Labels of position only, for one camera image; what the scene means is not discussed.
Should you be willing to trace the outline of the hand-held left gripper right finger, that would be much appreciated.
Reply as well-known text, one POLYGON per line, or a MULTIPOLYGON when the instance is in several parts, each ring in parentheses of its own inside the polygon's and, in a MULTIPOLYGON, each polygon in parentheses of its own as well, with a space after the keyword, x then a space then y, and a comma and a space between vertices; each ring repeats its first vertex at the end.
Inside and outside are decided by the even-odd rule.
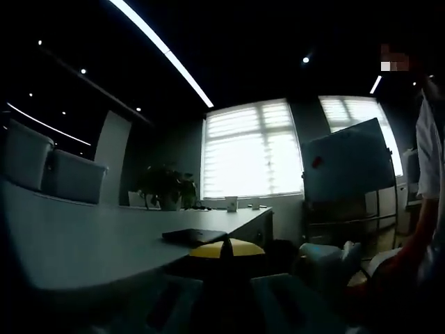
POLYGON ((260 246, 229 240, 224 295, 238 333, 349 333, 352 328, 299 277, 270 267, 260 246))

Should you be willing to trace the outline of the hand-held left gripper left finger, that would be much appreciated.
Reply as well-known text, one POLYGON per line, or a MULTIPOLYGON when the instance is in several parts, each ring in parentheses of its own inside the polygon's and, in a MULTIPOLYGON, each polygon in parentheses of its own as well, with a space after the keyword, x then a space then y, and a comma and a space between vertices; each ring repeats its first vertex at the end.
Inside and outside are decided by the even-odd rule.
POLYGON ((194 321, 201 322, 201 308, 228 259, 227 239, 193 249, 173 266, 172 273, 152 276, 116 316, 89 332, 192 333, 194 321))

